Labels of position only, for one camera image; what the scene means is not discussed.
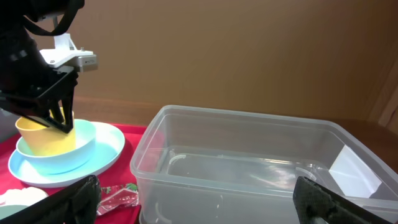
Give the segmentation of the yellow plastic cup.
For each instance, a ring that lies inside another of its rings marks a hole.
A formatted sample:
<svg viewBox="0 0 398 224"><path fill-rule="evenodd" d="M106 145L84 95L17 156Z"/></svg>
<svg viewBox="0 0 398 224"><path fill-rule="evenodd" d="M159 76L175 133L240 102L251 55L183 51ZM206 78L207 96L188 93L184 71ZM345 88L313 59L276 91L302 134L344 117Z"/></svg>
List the yellow plastic cup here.
<svg viewBox="0 0 398 224"><path fill-rule="evenodd" d="M15 125L28 147L22 152L30 156L56 156L70 152L76 147L74 128L69 133L64 133L23 117L20 117Z"/></svg>

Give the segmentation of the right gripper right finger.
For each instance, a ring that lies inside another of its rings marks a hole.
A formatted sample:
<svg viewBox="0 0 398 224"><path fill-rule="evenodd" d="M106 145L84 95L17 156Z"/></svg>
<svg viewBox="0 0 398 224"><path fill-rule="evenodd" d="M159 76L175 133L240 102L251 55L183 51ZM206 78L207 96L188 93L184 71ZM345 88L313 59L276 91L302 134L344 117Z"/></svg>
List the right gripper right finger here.
<svg viewBox="0 0 398 224"><path fill-rule="evenodd" d="M392 224L307 177L298 177L294 206L300 224Z"/></svg>

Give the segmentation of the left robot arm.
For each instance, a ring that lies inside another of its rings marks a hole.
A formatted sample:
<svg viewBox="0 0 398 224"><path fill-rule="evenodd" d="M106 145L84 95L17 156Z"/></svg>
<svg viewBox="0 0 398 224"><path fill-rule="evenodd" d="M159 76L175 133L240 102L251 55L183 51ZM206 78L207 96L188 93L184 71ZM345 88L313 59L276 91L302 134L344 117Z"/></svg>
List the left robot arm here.
<svg viewBox="0 0 398 224"><path fill-rule="evenodd" d="M1 108L63 133L73 129L78 73L52 68L31 34L66 33L84 0L1 1Z"/></svg>

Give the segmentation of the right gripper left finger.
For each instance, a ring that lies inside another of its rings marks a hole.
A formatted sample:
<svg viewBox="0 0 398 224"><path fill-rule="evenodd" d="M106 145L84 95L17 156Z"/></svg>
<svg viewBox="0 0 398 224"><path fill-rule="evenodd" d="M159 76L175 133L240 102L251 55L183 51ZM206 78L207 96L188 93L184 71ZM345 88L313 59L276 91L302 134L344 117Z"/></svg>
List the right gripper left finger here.
<svg viewBox="0 0 398 224"><path fill-rule="evenodd" d="M89 175L1 219L1 224L94 224L100 201L99 179L95 175Z"/></svg>

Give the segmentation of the light blue bowl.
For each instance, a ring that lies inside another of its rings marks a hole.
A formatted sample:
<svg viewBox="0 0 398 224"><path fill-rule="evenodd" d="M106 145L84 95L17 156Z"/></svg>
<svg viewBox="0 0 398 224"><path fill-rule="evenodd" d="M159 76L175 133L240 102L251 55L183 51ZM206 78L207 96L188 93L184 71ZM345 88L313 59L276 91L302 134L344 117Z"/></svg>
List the light blue bowl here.
<svg viewBox="0 0 398 224"><path fill-rule="evenodd" d="M42 174L59 174L76 169L88 162L94 153L96 128L83 119L75 119L73 124L76 137L74 150L56 156L30 156L22 152L28 147L21 137L16 145L17 152Z"/></svg>

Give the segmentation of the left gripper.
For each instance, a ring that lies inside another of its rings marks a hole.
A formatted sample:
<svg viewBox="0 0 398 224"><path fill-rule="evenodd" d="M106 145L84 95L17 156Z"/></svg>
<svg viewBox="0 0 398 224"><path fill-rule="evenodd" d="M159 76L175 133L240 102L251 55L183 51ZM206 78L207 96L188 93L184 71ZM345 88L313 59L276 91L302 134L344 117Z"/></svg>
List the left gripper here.
<svg viewBox="0 0 398 224"><path fill-rule="evenodd" d="M39 124L73 129L73 96L78 73L73 67L26 69L1 67L1 108Z"/></svg>

